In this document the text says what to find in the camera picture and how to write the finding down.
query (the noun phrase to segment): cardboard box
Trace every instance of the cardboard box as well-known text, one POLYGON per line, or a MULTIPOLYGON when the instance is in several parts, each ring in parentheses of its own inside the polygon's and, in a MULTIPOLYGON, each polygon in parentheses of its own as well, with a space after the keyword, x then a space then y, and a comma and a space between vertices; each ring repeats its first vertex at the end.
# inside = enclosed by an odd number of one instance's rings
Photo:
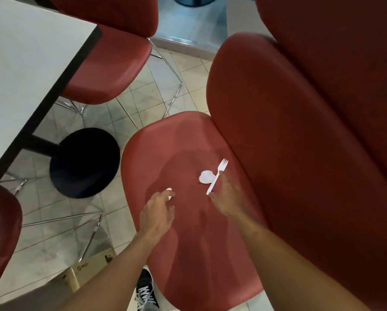
POLYGON ((76 292, 86 282, 100 272, 108 263, 116 257, 113 248, 104 250, 80 263, 67 268, 57 278, 63 278, 69 284, 72 292, 76 292))

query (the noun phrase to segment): baseboard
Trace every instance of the baseboard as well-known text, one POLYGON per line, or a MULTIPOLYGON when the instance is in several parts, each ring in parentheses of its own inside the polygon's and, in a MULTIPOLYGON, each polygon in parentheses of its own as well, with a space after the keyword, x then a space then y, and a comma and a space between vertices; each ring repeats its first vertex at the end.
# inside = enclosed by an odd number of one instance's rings
POLYGON ((208 61, 212 61, 218 51, 218 48, 214 46, 201 45, 194 41, 176 37, 156 35, 151 40, 158 48, 183 53, 192 57, 200 57, 208 61))

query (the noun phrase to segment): white plastic fork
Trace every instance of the white plastic fork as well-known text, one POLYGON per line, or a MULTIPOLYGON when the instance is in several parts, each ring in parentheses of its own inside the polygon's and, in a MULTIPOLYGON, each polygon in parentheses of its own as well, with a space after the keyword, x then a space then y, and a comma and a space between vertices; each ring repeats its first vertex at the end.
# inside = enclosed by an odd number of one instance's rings
POLYGON ((217 175, 215 176, 215 179, 214 181, 212 181, 211 185, 209 186, 208 188, 208 191, 206 192, 206 195, 208 195, 211 191, 212 191, 212 188, 214 187, 215 183, 217 182, 217 179, 219 177, 219 172, 220 171, 224 171, 225 168, 227 167, 228 165, 228 160, 226 159, 222 159, 222 162, 220 162, 219 166, 218 166, 218 172, 217 172, 217 175))

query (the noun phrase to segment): white table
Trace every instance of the white table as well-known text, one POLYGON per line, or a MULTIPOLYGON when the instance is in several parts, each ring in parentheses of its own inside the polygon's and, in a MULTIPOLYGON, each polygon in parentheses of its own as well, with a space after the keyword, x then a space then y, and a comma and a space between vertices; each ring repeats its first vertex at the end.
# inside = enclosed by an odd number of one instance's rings
POLYGON ((101 35, 96 24, 0 0, 0 178, 101 35))

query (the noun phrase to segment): white floor tile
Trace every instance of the white floor tile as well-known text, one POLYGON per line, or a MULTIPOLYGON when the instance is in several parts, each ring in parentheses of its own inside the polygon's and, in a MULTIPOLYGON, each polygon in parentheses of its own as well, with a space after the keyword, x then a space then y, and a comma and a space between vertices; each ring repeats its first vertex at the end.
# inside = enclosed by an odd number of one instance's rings
POLYGON ((78 258, 79 249, 74 230, 69 230, 61 235, 45 240, 44 244, 48 266, 46 276, 65 270, 73 265, 78 258))
POLYGON ((188 39, 201 15, 201 8, 182 6, 174 0, 159 0, 159 26, 156 36, 188 39))
POLYGON ((249 311, 274 311, 265 291, 247 301, 249 311))
MULTIPOLYGON (((170 101, 165 103, 166 108, 170 105, 170 101)), ((169 109, 169 115, 178 114, 183 111, 196 111, 194 102, 190 94, 175 98, 172 107, 169 109)))
POLYGON ((212 62, 206 62, 203 64, 203 66, 206 68, 206 70, 209 73, 209 70, 211 69, 212 62))
POLYGON ((143 126, 147 126, 153 122, 161 120, 165 112, 165 104, 161 103, 157 106, 139 112, 139 115, 143 126))
POLYGON ((34 161, 35 176, 38 178, 49 176, 51 157, 33 152, 32 159, 34 161))
POLYGON ((228 38, 225 0, 203 6, 189 40, 219 48, 228 38))
POLYGON ((106 132, 109 132, 114 137, 114 139, 117 141, 116 131, 114 130, 114 126, 112 123, 105 125, 105 126, 102 126, 102 127, 100 127, 100 129, 105 130, 106 132))
POLYGON ((83 118, 77 112, 58 105, 54 105, 53 109, 56 118, 58 140, 60 142, 71 133, 84 128, 83 118))
MULTIPOLYGON (((72 215, 70 200, 59 201, 40 209, 41 220, 56 219, 60 217, 67 217, 72 215)), ((49 239, 53 236, 64 233, 65 231, 74 228, 72 219, 64 219, 61 221, 54 221, 52 223, 42 224, 42 230, 44 232, 44 238, 49 239)))
POLYGON ((83 112, 83 120, 87 128, 101 128, 111 124, 107 104, 88 105, 83 112))
POLYGON ((22 214, 24 215, 39 209, 36 184, 30 181, 23 185, 21 191, 16 196, 21 204, 22 214))
POLYGON ((135 225, 128 207, 106 216, 113 247, 130 242, 136 234, 135 225))
POLYGON ((249 310, 248 310, 247 303, 244 302, 239 306, 236 306, 235 308, 230 309, 230 311, 249 311, 249 310))
POLYGON ((25 287, 22 287, 22 288, 20 288, 18 290, 10 292, 9 294, 6 294, 6 295, 0 297, 0 304, 5 303, 7 301, 10 301, 12 299, 15 299, 15 298, 17 298, 19 296, 22 296, 22 295, 24 295, 24 294, 26 294, 28 292, 31 292, 34 289, 37 289, 37 288, 39 288, 41 286, 44 286, 47 282, 48 282, 47 278, 44 278, 44 279, 41 279, 41 280, 39 280, 37 282, 33 282, 33 283, 29 284, 29 285, 26 285, 25 287))
POLYGON ((121 176, 121 158, 123 157, 124 147, 125 146, 120 147, 120 163, 118 165, 118 169, 117 169, 116 175, 114 176, 115 178, 121 176))
POLYGON ((123 92, 117 98, 107 103, 108 109, 110 111, 110 117, 113 122, 127 117, 127 114, 119 102, 126 108, 130 115, 136 114, 138 112, 133 100, 132 93, 130 91, 126 93, 123 92))
POLYGON ((19 178, 35 177, 35 166, 31 152, 21 150, 8 171, 19 178))
POLYGON ((0 279, 0 297, 48 275, 43 242, 14 253, 0 279))
POLYGON ((147 64, 141 69, 140 73, 137 75, 135 80, 130 84, 130 90, 138 89, 142 86, 153 83, 155 80, 153 79, 152 73, 150 72, 149 66, 147 64))
MULTIPOLYGON (((98 218, 97 220, 90 221, 76 228, 79 256, 82 254, 88 241, 90 240, 90 237, 93 234, 93 230, 97 225, 97 221, 98 218)), ((84 257, 91 257, 92 255, 111 247, 110 232, 108 229, 107 220, 104 217, 84 257)))
POLYGON ((202 64, 202 61, 198 57, 187 56, 182 53, 172 52, 172 58, 175 61, 176 66, 178 67, 179 72, 191 69, 202 64))
MULTIPOLYGON (((160 54, 169 62, 172 69, 179 75, 179 77, 182 78, 170 52, 160 49, 160 54)), ((148 60, 148 65, 150 67, 153 78, 155 79, 157 88, 159 89, 163 101, 166 102, 168 100, 171 100, 178 91, 181 82, 172 72, 169 66, 165 63, 164 60, 151 56, 148 60)), ((178 92, 178 96, 185 95, 187 92, 188 89, 183 83, 182 87, 178 92)))
POLYGON ((129 243, 130 242, 125 243, 125 244, 123 244, 121 246, 118 246, 118 247, 114 248, 114 251, 116 252, 116 255, 120 254, 124 249, 126 249, 127 246, 129 245, 129 243))
MULTIPOLYGON (((138 129, 143 127, 139 114, 132 115, 132 119, 136 123, 138 129)), ((130 138, 138 131, 129 117, 113 122, 113 127, 120 147, 125 146, 130 138)))
POLYGON ((127 206, 121 177, 114 178, 107 188, 101 192, 101 197, 106 214, 127 206))
POLYGON ((193 92, 190 92, 190 94, 196 109, 200 112, 207 112, 208 105, 206 103, 206 87, 194 90, 193 92))
POLYGON ((35 185, 38 192, 38 201, 40 207, 45 207, 66 199, 64 195, 59 193, 56 188, 54 188, 50 177, 44 177, 36 180, 35 185))
POLYGON ((203 64, 181 72, 182 78, 189 92, 206 86, 208 71, 203 64))
MULTIPOLYGON (((41 221, 39 210, 25 215, 22 219, 22 224, 30 224, 37 221, 41 221)), ((42 225, 23 227, 21 229, 21 235, 19 236, 18 243, 16 244, 15 252, 33 246, 34 244, 40 243, 43 240, 44 234, 42 225)))
POLYGON ((38 125, 33 134, 39 136, 40 138, 46 139, 47 141, 58 143, 56 119, 54 116, 54 106, 46 114, 46 116, 38 125))
POLYGON ((152 108, 163 102, 156 83, 133 90, 132 95, 138 111, 152 108))
MULTIPOLYGON (((87 198, 71 198, 70 204, 73 215, 90 213, 93 211, 104 211, 102 196, 100 193, 87 198)), ((96 218, 98 218, 97 214, 74 218, 74 226, 78 227, 96 218)))

